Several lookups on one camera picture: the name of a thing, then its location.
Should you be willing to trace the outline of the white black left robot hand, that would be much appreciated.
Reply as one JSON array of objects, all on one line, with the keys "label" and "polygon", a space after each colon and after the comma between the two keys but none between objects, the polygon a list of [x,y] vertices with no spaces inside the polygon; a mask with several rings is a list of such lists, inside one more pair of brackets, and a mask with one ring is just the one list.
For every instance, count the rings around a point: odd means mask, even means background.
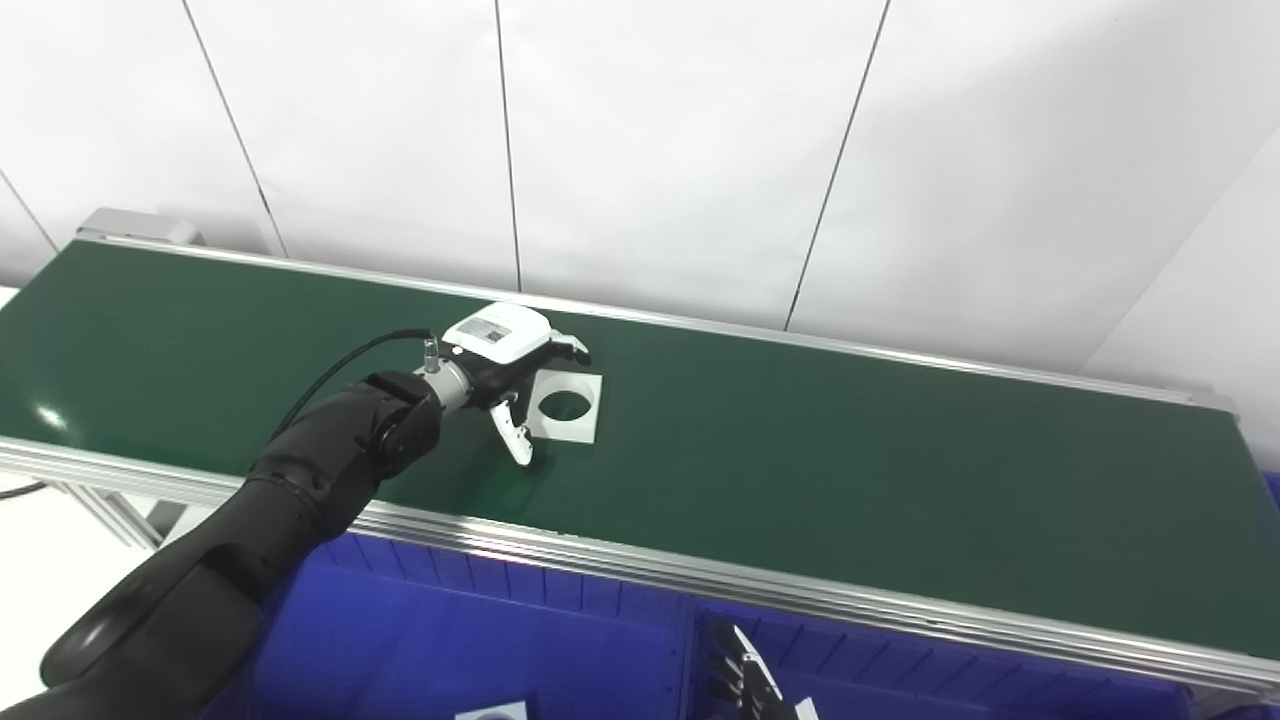
[{"label": "white black left robot hand", "polygon": [[520,389],[557,359],[593,364],[580,338],[518,304],[494,302],[470,314],[443,333],[442,347],[442,370],[453,372],[463,386],[460,407],[486,413],[521,468],[532,465],[535,450],[529,428],[513,419]]}]

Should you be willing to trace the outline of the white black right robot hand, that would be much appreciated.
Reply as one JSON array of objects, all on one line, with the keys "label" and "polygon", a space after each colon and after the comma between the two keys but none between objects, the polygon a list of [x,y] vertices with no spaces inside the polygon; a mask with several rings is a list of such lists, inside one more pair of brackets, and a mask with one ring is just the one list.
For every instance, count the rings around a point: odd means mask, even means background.
[{"label": "white black right robot hand", "polygon": [[792,701],[763,655],[741,626],[716,620],[707,629],[710,650],[704,656],[707,689],[739,719],[817,719],[812,698]]}]

